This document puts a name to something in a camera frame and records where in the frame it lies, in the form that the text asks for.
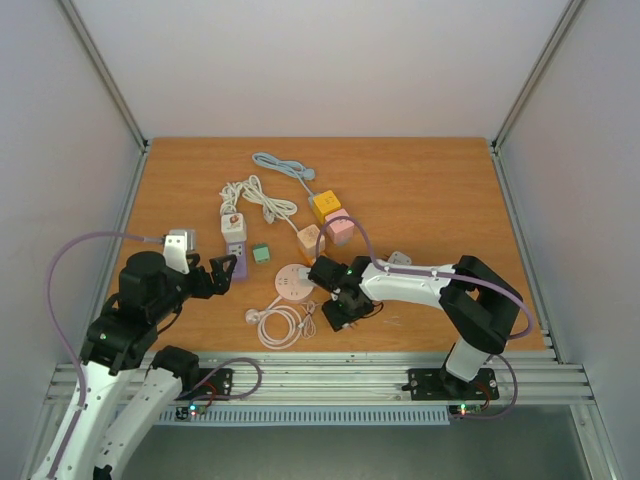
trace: brown wood surface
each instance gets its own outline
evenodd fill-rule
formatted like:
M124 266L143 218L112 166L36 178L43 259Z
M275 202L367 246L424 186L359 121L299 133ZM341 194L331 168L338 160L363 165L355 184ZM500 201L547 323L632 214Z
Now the brown wood surface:
M172 228L195 228L203 259L225 253L220 233L218 195L229 181L257 174L264 191L294 201L298 228L314 222L302 186L281 173L257 167L251 154L269 152L297 159L317 172L316 192L332 189L349 213L367 229L379 256L400 250L415 265L455 263L475 255L520 291L531 296L483 139L458 138L160 138L153 142L128 231L161 236ZM268 225L261 208L240 200L247 218L249 249L266 242L271 261L256 265L249 257L249 278L234 283L225 296L189 300L181 318L154 349L167 344L193 351L265 351L256 327L244 313L263 309L276 297L276 272L301 263L293 229L284 221ZM366 254L359 235L344 247L328 242L327 253L349 263ZM127 241L116 272L126 258L148 246ZM115 290L115 278L112 290ZM327 293L315 292L317 301ZM447 351L456 330L439 310L387 302L374 318L354 329L334 333L322 312L314 315L317 335L300 339L288 351ZM269 319L269 332L281 335L284 320ZM515 330L526 325L520 315ZM509 344L511 350L543 349L538 326L528 337Z

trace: ventilation grille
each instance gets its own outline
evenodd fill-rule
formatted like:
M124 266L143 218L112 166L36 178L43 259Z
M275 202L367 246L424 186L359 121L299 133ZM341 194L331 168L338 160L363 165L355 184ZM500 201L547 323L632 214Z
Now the ventilation grille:
M175 408L158 425L263 427L286 425L448 425L446 407L281 407L214 405L189 420L175 418Z

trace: wooden table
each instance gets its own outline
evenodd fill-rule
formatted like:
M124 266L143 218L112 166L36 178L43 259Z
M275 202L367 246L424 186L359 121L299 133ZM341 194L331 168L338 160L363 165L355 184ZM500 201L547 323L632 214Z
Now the wooden table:
M153 142L128 231L161 236L172 228L195 228L203 259L223 255L218 195L229 181L257 174L264 191L294 201L298 228L315 221L297 180L257 167L251 154L269 152L297 159L317 172L312 189L332 189L349 213L367 229L379 256L400 250L415 265L455 263L475 255L520 291L531 305L527 282L502 195L484 139L458 138L160 138ZM266 242L271 261L249 258L249 279L234 283L223 297L187 301L176 325L154 348L167 344L193 351L265 351L256 327L244 313L263 309L276 297L276 272L301 263L293 229L284 221L268 225L261 208L241 200L247 218L249 248ZM344 247L328 242L327 253L343 263L366 254L359 235ZM126 258L148 246L125 242ZM324 301L326 292L314 299ZM433 308L387 302L382 313L356 328L334 333L318 309L317 335L300 339L287 351L447 351L457 332L446 315ZM285 332L284 320L269 319L273 336ZM526 325L520 315L515 330ZM543 349L538 326L512 350Z

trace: green cube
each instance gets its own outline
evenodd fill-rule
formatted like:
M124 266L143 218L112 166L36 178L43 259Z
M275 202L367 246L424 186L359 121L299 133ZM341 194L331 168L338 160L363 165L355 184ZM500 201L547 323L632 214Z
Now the green cube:
M269 247L266 243L259 243L253 246L253 259L256 263L267 263L271 260L269 255Z

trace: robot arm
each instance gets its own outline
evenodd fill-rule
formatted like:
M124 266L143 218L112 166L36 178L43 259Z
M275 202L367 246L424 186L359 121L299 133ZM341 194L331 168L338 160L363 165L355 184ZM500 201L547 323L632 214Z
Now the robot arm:
M185 372L176 370L176 361L156 364L149 372L154 382L147 382L107 432L124 388L158 338L157 325L179 312L187 299L223 295L229 289L236 256L211 259L209 273L198 266L197 254L188 253L193 245L192 231L172 230L165 237L164 254L140 252L127 260L118 278L118 293L89 326L80 351L87 381L84 407L78 406L78 383L49 452L32 480L86 480L92 478L92 472L94 478L118 478L114 475L122 473L157 418L153 413L164 408L182 388L192 386L198 358L176 349L171 356L184 360L177 366L184 367Z
M456 397L474 380L490 355L504 351L518 315L518 307L509 299L485 287L438 276L439 273L472 276L520 295L487 265L475 257L463 256L456 264L436 267L402 266L380 262L377 268L369 257L356 257L350 266L320 256L308 278L331 293L324 312L334 331L369 315L373 302L398 300L443 310L460 338L449 353L441 380ZM478 289L477 298L468 293Z

